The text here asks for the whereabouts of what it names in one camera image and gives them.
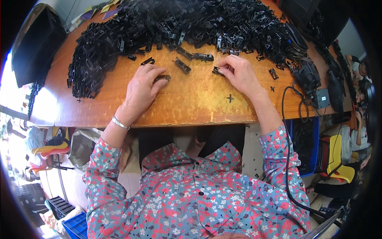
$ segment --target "silver bracelet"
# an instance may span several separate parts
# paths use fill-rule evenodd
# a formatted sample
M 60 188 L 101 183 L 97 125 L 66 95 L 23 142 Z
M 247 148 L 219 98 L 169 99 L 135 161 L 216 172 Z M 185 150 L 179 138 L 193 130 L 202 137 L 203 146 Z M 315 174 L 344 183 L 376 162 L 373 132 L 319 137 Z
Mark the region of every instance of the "silver bracelet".
M 121 124 L 121 122 L 119 122 L 119 121 L 117 120 L 117 118 L 115 117 L 115 115 L 113 116 L 112 121 L 113 121 L 116 125 L 121 126 L 122 128 L 125 128 L 125 129 L 127 129 L 127 130 L 130 129 L 130 126 L 125 126 L 125 125 Z

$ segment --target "wooden table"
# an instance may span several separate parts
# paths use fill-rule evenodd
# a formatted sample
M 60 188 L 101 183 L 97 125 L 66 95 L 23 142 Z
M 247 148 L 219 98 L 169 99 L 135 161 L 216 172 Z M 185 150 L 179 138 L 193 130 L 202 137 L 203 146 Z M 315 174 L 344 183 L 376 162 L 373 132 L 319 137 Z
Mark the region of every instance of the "wooden table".
M 270 0 L 263 0 L 275 10 L 275 15 L 281 16 L 282 12 L 277 5 Z M 195 49 L 192 45 L 184 42 L 182 47 L 190 53 L 212 54 L 213 62 L 189 61 L 175 51 L 153 50 L 145 56 L 137 55 L 136 61 L 127 57 L 118 57 L 118 62 L 112 72 L 107 73 L 104 85 L 95 99 L 81 99 L 72 96 L 71 88 L 66 86 L 68 66 L 72 62 L 72 55 L 77 43 L 75 40 L 81 35 L 91 22 L 103 22 L 104 14 L 96 16 L 82 23 L 68 35 L 63 45 L 54 56 L 51 68 L 46 77 L 45 86 L 36 96 L 31 122 L 35 125 L 47 126 L 73 126 L 73 127 L 105 127 L 111 120 L 118 106 L 124 101 L 126 88 L 129 80 L 133 77 L 141 62 L 149 57 L 155 59 L 155 64 L 166 67 L 166 74 L 171 76 L 168 86 L 162 90 L 150 109 L 142 116 L 134 127 L 157 127 L 157 126 L 186 126 L 207 124 L 250 123 L 258 121 L 255 109 L 250 100 L 237 91 L 230 82 L 211 71 L 223 58 L 222 53 L 216 51 L 215 46 L 204 45 Z M 321 88 L 327 87 L 327 66 L 323 58 L 317 53 L 312 43 L 308 42 L 309 56 L 314 60 L 321 77 Z M 256 60 L 257 53 L 240 53 L 240 57 L 247 59 L 253 64 L 257 78 L 261 85 L 270 90 L 270 99 L 281 115 L 282 94 L 285 87 L 290 86 L 293 77 L 289 70 L 276 68 L 270 60 Z M 179 57 L 185 64 L 191 67 L 191 72 L 185 75 L 176 67 L 172 60 Z M 273 80 L 269 70 L 274 68 L 279 79 Z M 347 86 L 344 99 L 344 111 L 351 111 L 351 100 Z M 234 98 L 231 103 L 226 99 L 229 95 Z M 298 107 L 301 98 L 292 90 L 285 95 L 285 117 L 287 119 L 298 118 Z M 305 106 L 302 106 L 302 115 L 307 115 Z M 332 107 L 326 109 L 325 114 L 334 113 Z M 309 116 L 317 115 L 316 110 L 309 107 Z

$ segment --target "black pants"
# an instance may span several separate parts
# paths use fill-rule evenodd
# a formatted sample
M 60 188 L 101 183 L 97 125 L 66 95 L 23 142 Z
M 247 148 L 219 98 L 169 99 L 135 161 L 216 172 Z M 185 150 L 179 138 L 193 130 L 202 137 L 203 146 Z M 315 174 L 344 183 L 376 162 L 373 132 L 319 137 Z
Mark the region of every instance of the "black pants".
M 139 165 L 151 152 L 174 142 L 172 128 L 148 128 L 138 132 Z M 197 129 L 199 142 L 206 142 L 199 157 L 206 157 L 223 146 L 227 141 L 243 155 L 245 124 L 200 126 Z
M 350 163 L 346 166 L 352 167 L 355 170 L 354 178 L 349 184 L 342 185 L 330 185 L 330 184 L 316 184 L 314 186 L 314 192 L 324 195 L 325 197 L 338 198 L 338 199 L 350 199 L 353 196 L 353 191 L 356 184 L 356 175 L 360 167 L 359 162 Z

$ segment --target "black electrical cable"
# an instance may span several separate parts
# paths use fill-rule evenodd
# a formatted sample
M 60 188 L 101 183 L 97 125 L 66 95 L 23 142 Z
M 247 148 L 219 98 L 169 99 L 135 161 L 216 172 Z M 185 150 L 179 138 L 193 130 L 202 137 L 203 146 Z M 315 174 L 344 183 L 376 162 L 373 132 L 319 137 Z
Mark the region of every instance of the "black electrical cable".
M 301 121 L 302 121 L 303 123 L 306 123 L 306 122 L 308 121 L 308 119 L 309 119 L 309 108 L 308 108 L 308 106 L 311 106 L 312 103 L 307 103 L 307 100 L 306 100 L 306 98 L 304 97 L 304 95 L 301 94 L 301 93 L 295 88 L 295 84 L 296 84 L 296 83 L 297 83 L 297 82 L 294 81 L 294 82 L 292 83 L 292 86 L 288 86 L 287 88 L 291 88 L 292 90 L 294 90 L 294 92 L 295 92 L 297 95 L 299 95 L 299 96 L 301 97 L 301 102 L 300 102 L 300 105 L 298 106 L 298 114 L 299 114 L 299 116 L 300 116 Z M 301 105 L 302 105 L 302 104 L 305 105 L 305 107 L 306 107 L 306 112 L 307 112 L 307 115 L 306 115 L 306 119 L 305 119 L 305 120 L 304 120 L 303 117 L 301 116 Z
M 68 16 L 66 17 L 66 19 L 65 19 L 65 21 L 64 21 L 64 24 L 66 24 L 66 21 L 68 20 L 68 18 L 69 18 L 69 16 L 70 16 L 70 13 L 71 13 L 71 11 L 73 10 L 73 7 L 74 7 L 74 5 L 76 4 L 76 2 L 77 2 L 77 0 L 74 1 L 73 6 L 72 6 L 72 8 L 70 9 L 70 11 L 69 11 L 69 13 L 68 13 Z
M 330 217 L 329 216 L 327 216 L 327 215 L 325 215 L 325 214 L 323 214 L 322 212 L 319 212 L 319 211 L 317 211 L 317 210 L 315 210 L 315 209 L 312 209 L 312 208 L 310 208 L 310 207 L 307 207 L 307 206 L 304 206 L 304 205 L 302 205 L 301 203 L 298 203 L 293 197 L 292 197 L 292 195 L 291 195 L 291 193 L 290 193 L 290 191 L 289 191 L 289 180 L 288 180 L 288 168 L 289 168 L 289 156 L 290 156 L 290 139 L 289 139 L 289 132 L 288 132 L 288 129 L 287 129 L 287 127 L 286 127 L 286 125 L 287 125 L 287 123 L 285 122 L 285 115 L 284 115 L 284 98 L 285 98 L 285 92 L 287 91 L 287 89 L 289 89 L 289 88 L 291 88 L 291 89 L 293 89 L 298 95 L 302 95 L 300 92 L 298 92 L 294 87 L 292 87 L 292 86 L 287 86 L 286 88 L 285 88 L 285 90 L 284 90 L 284 93 L 283 93 L 283 98 L 282 98 L 282 102 L 281 102 L 281 112 L 282 112 L 282 115 L 283 115 L 283 122 L 284 122 L 284 125 L 285 125 L 285 131 L 286 131 L 286 140 L 287 140 L 287 142 L 288 142 L 288 156 L 287 156 L 287 158 L 286 158 L 286 168 L 285 168 L 285 184 L 286 184 L 286 193 L 287 193 L 287 195 L 288 195 L 288 198 L 294 203 L 294 204 L 296 204 L 297 206 L 299 206 L 300 208 L 302 208 L 302 209 L 305 209 L 305 210 L 307 210 L 307 211 L 309 211 L 309 212 L 311 212 L 311 213 L 314 213 L 314 214 L 316 214 L 316 215 L 318 215 L 318 216 L 320 216 L 320 217 L 323 217 L 323 218 L 325 218 L 325 219 L 329 219 Z M 334 224 L 336 224 L 337 225 L 337 227 L 339 227 L 339 228 L 341 228 L 341 226 L 342 226 L 342 224 L 339 222 L 339 221 L 335 221 L 334 222 Z
M 327 107 L 325 107 L 325 111 L 324 111 L 324 113 L 323 113 L 323 114 L 320 114 L 320 113 L 318 112 L 318 110 L 316 109 L 316 112 L 317 112 L 318 116 L 324 116 L 324 115 L 325 115 L 325 113 L 326 113 L 326 108 L 327 108 Z

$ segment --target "woman's left hand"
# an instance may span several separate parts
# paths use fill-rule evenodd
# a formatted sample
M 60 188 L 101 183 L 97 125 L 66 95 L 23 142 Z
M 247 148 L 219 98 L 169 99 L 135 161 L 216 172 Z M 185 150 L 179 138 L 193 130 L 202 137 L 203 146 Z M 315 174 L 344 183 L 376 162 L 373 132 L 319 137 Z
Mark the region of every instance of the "woman's left hand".
M 131 125 L 150 107 L 158 92 L 168 85 L 166 79 L 154 83 L 166 68 L 152 64 L 140 66 L 127 86 L 126 99 L 118 108 L 115 117 L 123 125 Z

